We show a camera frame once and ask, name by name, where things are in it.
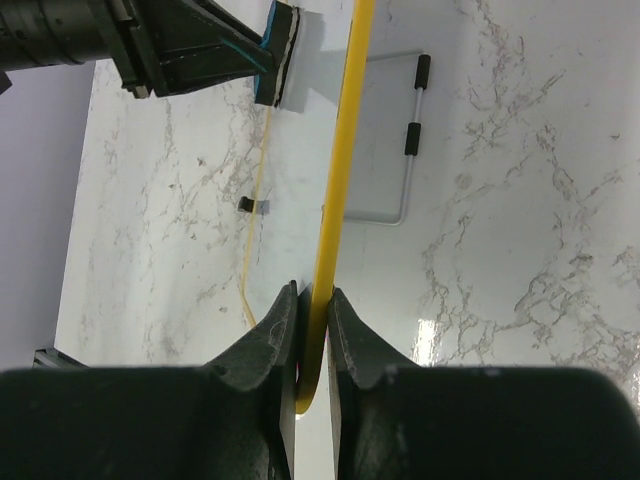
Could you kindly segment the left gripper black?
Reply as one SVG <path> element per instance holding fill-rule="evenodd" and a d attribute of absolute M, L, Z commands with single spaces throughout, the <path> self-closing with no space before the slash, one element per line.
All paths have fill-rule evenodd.
<path fill-rule="evenodd" d="M 136 99 L 192 93 L 268 73 L 273 56 L 260 35 L 215 1 L 169 2 L 169 52 L 154 44 L 151 11 L 143 1 L 98 1 L 97 27 Z"/>

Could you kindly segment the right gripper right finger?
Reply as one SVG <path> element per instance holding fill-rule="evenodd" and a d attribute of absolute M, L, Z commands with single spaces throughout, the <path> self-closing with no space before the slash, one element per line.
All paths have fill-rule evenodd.
<path fill-rule="evenodd" d="M 635 479 L 639 424 L 604 375 L 565 367 L 422 367 L 328 307 L 339 479 Z"/>

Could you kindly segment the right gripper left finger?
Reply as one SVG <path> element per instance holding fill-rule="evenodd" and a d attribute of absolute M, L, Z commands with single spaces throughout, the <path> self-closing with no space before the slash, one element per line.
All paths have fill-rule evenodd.
<path fill-rule="evenodd" d="M 201 366 L 1 376 L 5 479 L 289 479 L 298 294 Z"/>

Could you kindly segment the blue whiteboard eraser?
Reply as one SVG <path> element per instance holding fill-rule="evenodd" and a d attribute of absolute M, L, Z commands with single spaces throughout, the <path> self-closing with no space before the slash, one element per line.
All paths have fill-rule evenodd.
<path fill-rule="evenodd" d="M 254 77 L 254 100 L 258 105 L 278 107 L 301 24 L 301 9 L 281 1 L 271 3 L 261 47 L 273 57 L 274 66 Z"/>

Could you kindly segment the yellow framed whiteboard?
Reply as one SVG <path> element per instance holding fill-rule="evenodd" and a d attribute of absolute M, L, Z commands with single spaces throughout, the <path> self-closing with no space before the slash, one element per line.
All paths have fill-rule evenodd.
<path fill-rule="evenodd" d="M 240 292 L 250 323 L 295 281 L 306 302 L 295 410 L 314 398 L 375 4 L 296 1 L 298 32 L 278 107 L 266 114 Z"/>

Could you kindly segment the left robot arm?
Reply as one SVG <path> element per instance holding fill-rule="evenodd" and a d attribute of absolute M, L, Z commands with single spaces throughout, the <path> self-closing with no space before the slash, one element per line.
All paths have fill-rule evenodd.
<path fill-rule="evenodd" d="M 214 1 L 4 1 L 4 72 L 110 59 L 137 99 L 273 71 L 260 36 Z"/>

